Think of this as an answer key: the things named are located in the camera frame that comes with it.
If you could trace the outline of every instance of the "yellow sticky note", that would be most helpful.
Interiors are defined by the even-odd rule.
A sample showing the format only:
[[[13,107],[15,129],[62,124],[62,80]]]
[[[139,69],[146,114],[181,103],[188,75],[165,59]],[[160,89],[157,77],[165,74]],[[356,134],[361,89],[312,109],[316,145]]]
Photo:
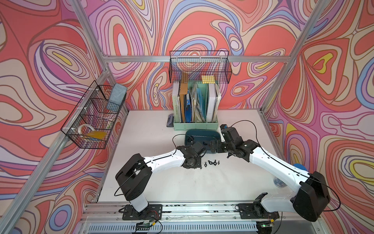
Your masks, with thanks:
[[[203,84],[213,84],[215,83],[214,76],[201,76]]]
[[[91,131],[86,134],[86,136],[88,137],[93,137],[93,138],[100,139],[100,140],[104,139],[106,135],[107,133],[103,131]]]

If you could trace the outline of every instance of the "swirly patterned wall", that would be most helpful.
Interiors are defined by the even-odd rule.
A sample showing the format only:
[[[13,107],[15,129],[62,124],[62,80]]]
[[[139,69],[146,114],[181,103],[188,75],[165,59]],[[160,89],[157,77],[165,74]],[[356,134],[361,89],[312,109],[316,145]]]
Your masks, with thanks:
[[[0,215],[101,73],[66,0],[0,2]],[[95,196],[123,115],[106,150],[69,142],[13,233],[71,233]]]
[[[221,84],[220,109],[259,108],[283,63],[232,63],[229,84]],[[116,81],[128,87],[129,109],[172,109],[168,63],[112,63]]]
[[[232,55],[288,55],[314,0],[84,1],[107,55],[169,55],[227,49]]]
[[[332,0],[266,113],[288,162],[338,193],[335,234],[374,233],[373,57],[374,2]]]

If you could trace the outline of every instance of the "black wire basket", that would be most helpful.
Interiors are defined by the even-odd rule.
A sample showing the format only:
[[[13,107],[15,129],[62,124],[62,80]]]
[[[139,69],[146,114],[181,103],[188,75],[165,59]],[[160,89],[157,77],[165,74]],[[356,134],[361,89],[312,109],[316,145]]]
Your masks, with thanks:
[[[170,83],[229,83],[231,74],[228,51],[170,51]]]
[[[95,84],[96,87],[94,91],[75,121],[68,128],[68,131],[65,132],[63,129],[66,129],[64,126],[73,112],[70,113],[68,119],[61,128],[61,131],[82,149],[105,149],[118,114],[126,99],[125,95],[120,105],[112,103],[108,101],[112,86],[97,85],[95,81],[91,86],[95,86]],[[98,131],[100,137],[97,138],[90,135],[93,131]]]

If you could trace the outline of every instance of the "aluminum rail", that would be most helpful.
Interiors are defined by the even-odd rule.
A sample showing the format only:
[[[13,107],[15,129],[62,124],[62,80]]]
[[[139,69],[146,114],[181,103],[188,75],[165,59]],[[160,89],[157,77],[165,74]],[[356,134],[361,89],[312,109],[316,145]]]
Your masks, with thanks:
[[[172,55],[172,58],[221,58],[221,56],[182,56]],[[286,63],[290,60],[290,56],[275,56],[275,55],[261,55],[261,56],[229,56],[229,61],[233,63],[239,62],[279,62]],[[167,63],[170,61],[170,56],[115,56],[115,55],[104,55],[104,61],[107,63],[130,63],[130,62],[163,62]]]
[[[94,53],[97,57],[97,60],[99,61],[101,68],[104,71],[109,71],[110,76],[109,83],[110,85],[114,85],[116,83],[113,74],[111,73],[108,65],[106,64],[104,58],[103,58],[103,52],[101,50],[101,47],[99,45],[98,40],[95,37],[94,30],[91,27],[91,23],[86,15],[85,9],[83,8],[82,4],[80,3],[80,0],[70,0],[71,6],[74,9],[75,14],[77,15],[78,21],[82,26],[83,32],[86,35],[86,38],[88,42],[91,44]]]

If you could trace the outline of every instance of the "metal bracket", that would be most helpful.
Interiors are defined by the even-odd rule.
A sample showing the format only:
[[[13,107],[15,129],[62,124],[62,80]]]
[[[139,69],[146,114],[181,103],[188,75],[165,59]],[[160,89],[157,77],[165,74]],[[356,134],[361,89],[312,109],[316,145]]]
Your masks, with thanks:
[[[162,205],[152,204],[148,205],[142,212],[137,212],[132,205],[126,205],[118,212],[122,213],[122,220],[146,220],[146,219],[161,219]]]

